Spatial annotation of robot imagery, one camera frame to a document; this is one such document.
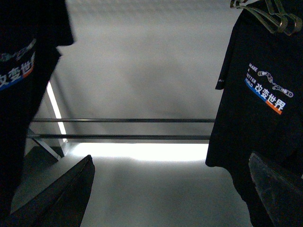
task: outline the clothing rack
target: clothing rack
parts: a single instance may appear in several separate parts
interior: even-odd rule
[[[214,123],[215,119],[34,119],[32,122],[80,122],[80,123]],[[92,139],[92,140],[209,140],[210,135],[102,135],[102,134],[36,134],[28,130],[32,139],[56,159],[64,157],[63,151],[54,151],[43,139]]]

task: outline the shirt sleeve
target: shirt sleeve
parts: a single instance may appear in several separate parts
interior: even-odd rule
[[[57,46],[69,46],[74,43],[71,21],[65,0],[53,0],[54,24]]]
[[[215,87],[216,90],[224,89],[225,82],[227,80],[227,75],[228,75],[228,72],[229,72],[230,63],[232,61],[233,49],[235,47],[235,43],[236,43],[236,40],[237,40],[240,23],[241,23],[241,16],[238,18],[236,24],[233,27],[232,35],[230,37],[230,41],[229,41],[227,51],[226,51],[226,54],[225,54],[225,58],[224,58],[224,61],[223,61],[221,73],[220,73],[217,85]]]

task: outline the hanging rod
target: hanging rod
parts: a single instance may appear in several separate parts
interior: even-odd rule
[[[132,118],[132,119],[47,119],[38,118],[32,122],[86,122],[86,123],[214,123],[215,119],[153,119],[153,118]]]
[[[76,135],[29,134],[29,139],[103,139],[103,140],[209,140],[208,135]]]

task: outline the clothes hanger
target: clothes hanger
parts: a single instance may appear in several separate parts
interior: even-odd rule
[[[271,0],[265,0],[265,2],[267,4],[269,14],[272,16],[273,15],[278,16],[281,19],[281,22],[278,22],[275,18],[270,16],[268,13],[258,8],[246,7],[240,5],[240,3],[246,3],[247,1],[248,0],[231,0],[231,8],[246,9],[247,11],[252,13],[272,34],[284,32],[288,36],[291,36],[292,34],[301,31],[303,26],[302,20],[294,14],[287,14],[280,0],[274,0],[279,13],[275,12]],[[277,30],[274,30],[272,26],[270,26],[260,15],[258,15],[258,13],[263,17],[265,17],[273,25],[275,25],[277,27]],[[294,29],[292,31],[289,31],[287,29],[288,19],[286,17],[289,17],[294,21]]]
[[[278,17],[280,15],[283,15],[283,16],[287,16],[287,17],[291,18],[294,21],[294,29],[292,30],[292,32],[290,32],[290,35],[300,32],[303,27],[303,22],[302,22],[301,18],[297,17],[296,15],[294,15],[292,13],[286,13],[280,0],[274,0],[274,1],[275,1],[275,4],[277,6],[279,13],[275,12],[275,9],[270,0],[265,0],[269,14],[272,16],[276,15]]]
[[[273,18],[272,16],[270,16],[268,13],[255,8],[255,7],[247,7],[247,6],[243,6],[240,5],[240,3],[246,3],[248,0],[231,0],[231,8],[237,8],[237,9],[245,9],[248,12],[250,12],[251,14],[253,14],[265,27],[266,29],[272,33],[282,33],[286,30],[286,27],[288,25],[288,20],[285,16],[281,16],[281,21],[278,22],[275,18]],[[262,17],[265,17],[269,22],[271,22],[273,25],[275,25],[277,27],[276,30],[274,30],[272,28],[271,25],[269,25]]]

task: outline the bright light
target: bright light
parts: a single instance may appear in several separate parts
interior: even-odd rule
[[[56,118],[61,119],[62,117],[61,117],[61,114],[60,114],[59,106],[57,104],[55,94],[53,93],[53,88],[52,88],[52,85],[51,85],[50,82],[48,82],[48,85],[47,85],[47,93],[48,93],[48,96],[51,100],[51,103],[52,103],[52,106],[53,106],[53,111],[55,112]],[[59,125],[59,129],[60,129],[61,134],[66,135],[66,130],[65,130],[63,122],[59,122],[58,125]]]
[[[205,161],[208,144],[125,144],[80,143],[71,155],[84,157],[125,157],[140,161],[190,162]]]

